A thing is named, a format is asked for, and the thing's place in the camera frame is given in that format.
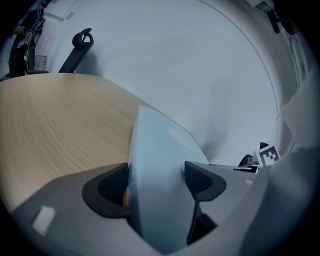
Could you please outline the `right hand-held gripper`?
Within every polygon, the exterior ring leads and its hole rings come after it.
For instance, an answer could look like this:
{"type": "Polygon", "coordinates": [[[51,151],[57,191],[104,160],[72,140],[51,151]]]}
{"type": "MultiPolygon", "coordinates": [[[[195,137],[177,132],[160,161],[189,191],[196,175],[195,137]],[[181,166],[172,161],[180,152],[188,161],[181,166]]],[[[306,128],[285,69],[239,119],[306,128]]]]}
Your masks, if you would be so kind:
{"type": "Polygon", "coordinates": [[[254,151],[252,154],[245,155],[238,167],[241,171],[257,173],[259,169],[265,166],[271,166],[279,159],[279,152],[274,145],[260,142],[259,150],[254,151]]]}

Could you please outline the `black office chair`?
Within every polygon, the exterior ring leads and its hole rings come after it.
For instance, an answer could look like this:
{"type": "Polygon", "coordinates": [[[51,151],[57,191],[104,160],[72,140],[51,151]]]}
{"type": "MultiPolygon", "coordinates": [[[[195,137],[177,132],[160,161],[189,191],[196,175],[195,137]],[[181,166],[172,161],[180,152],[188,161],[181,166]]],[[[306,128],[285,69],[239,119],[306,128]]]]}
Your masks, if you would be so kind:
{"type": "MultiPolygon", "coordinates": [[[[72,39],[73,50],[63,63],[59,73],[74,73],[78,65],[81,63],[85,55],[94,44],[92,29],[86,28],[77,33],[72,39]]],[[[42,34],[42,29],[28,31],[21,41],[27,47],[25,53],[25,72],[27,75],[47,74],[48,70],[35,69],[35,47],[42,34]]]]}

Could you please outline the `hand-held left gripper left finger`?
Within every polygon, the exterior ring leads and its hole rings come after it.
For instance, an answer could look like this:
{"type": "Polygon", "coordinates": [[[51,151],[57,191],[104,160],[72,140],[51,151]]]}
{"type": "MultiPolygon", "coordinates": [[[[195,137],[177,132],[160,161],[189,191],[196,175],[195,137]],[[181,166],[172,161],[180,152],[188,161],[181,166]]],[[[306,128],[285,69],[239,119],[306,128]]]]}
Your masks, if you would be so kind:
{"type": "Polygon", "coordinates": [[[131,227],[123,199],[127,163],[53,179],[17,207],[12,217],[46,256],[160,256],[131,227]]]}

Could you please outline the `person's left forearm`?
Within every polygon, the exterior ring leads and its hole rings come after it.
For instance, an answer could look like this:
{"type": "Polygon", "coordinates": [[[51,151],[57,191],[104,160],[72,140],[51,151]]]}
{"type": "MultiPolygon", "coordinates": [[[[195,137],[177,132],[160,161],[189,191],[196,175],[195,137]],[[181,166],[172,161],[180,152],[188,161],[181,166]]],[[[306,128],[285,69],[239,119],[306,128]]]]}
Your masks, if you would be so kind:
{"type": "Polygon", "coordinates": [[[320,146],[299,149],[275,163],[241,256],[267,256],[280,248],[303,220],[319,185],[320,146]]]}

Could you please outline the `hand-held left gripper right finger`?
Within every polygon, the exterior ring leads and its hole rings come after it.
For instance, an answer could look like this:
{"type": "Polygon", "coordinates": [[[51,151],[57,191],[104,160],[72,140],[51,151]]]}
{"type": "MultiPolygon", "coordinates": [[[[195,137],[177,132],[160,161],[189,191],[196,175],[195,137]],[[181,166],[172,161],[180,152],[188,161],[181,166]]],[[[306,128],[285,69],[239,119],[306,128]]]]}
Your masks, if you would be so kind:
{"type": "Polygon", "coordinates": [[[257,172],[255,167],[184,163],[184,182],[195,202],[188,245],[229,217],[251,188],[257,172]]]}

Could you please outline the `person's white shirt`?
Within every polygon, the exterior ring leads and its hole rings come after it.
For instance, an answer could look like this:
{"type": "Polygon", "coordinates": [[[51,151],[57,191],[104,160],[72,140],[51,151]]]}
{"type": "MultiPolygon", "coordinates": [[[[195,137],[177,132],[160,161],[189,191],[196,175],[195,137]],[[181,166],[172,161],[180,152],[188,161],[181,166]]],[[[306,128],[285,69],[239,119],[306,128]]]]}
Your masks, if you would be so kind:
{"type": "Polygon", "coordinates": [[[312,72],[285,105],[281,116],[299,148],[320,146],[320,73],[312,72]]]}

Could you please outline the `wooden table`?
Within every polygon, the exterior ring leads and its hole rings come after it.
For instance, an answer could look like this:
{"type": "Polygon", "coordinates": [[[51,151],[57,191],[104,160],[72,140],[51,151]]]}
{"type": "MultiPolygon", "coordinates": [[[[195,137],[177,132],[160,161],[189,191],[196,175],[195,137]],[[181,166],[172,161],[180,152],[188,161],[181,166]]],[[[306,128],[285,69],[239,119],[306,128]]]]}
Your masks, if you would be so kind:
{"type": "Polygon", "coordinates": [[[98,76],[26,75],[0,82],[0,200],[8,212],[51,180],[129,158],[147,103],[98,76]]]}

